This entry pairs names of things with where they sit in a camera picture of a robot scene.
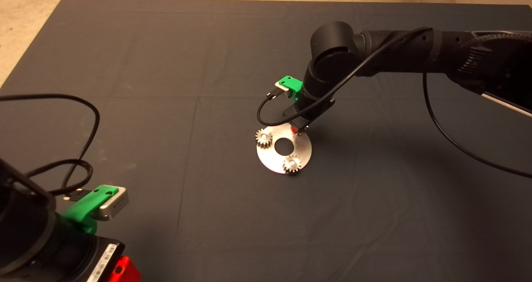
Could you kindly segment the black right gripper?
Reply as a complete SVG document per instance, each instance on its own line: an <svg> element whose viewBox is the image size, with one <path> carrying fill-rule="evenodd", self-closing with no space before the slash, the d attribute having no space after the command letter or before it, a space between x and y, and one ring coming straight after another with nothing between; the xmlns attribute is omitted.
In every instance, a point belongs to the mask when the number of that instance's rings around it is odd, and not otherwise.
<svg viewBox="0 0 532 282"><path fill-rule="evenodd" d="M302 110L311 106L313 103L314 100L312 100L310 97L302 96L299 98L299 100L295 101L283 111L283 117L285 119L294 115L298 116L289 121L291 125L291 132L293 134L298 134L298 130L306 130L310 123L315 121L335 104L335 100L332 97L328 97L321 104L313 107L311 110L308 110L305 113L302 112Z"/></svg>

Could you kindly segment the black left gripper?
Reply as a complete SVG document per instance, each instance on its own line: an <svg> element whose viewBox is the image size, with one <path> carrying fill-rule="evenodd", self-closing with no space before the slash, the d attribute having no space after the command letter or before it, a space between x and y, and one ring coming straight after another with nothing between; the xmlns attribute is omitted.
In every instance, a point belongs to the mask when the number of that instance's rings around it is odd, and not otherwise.
<svg viewBox="0 0 532 282"><path fill-rule="evenodd" d="M52 282L140 282L141 274L131 259L122 256L119 240L85 235L69 240L52 257Z"/></svg>

